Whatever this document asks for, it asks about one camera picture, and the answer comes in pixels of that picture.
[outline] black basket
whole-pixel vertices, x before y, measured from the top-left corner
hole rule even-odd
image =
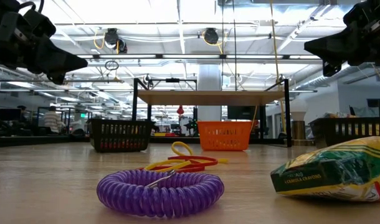
[[[137,152],[147,149],[154,122],[91,119],[88,126],[97,152]]]
[[[319,118],[309,125],[318,149],[358,138],[380,136],[380,118]]]

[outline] wooden table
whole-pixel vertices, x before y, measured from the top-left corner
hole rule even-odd
[[[159,91],[139,90],[149,105],[255,106],[284,97],[283,91]]]
[[[0,148],[0,224],[380,224],[380,203],[300,200],[275,193],[270,171],[313,147],[254,145],[245,152],[202,152],[199,145],[191,147],[197,155],[230,159],[230,164],[206,171],[218,175],[226,191],[210,209],[171,220],[114,212],[98,201],[95,190],[107,174],[172,156],[169,144],[121,154],[97,154],[89,143]]]

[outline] orange basket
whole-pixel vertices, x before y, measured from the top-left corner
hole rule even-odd
[[[252,121],[198,121],[203,150],[248,149]]]

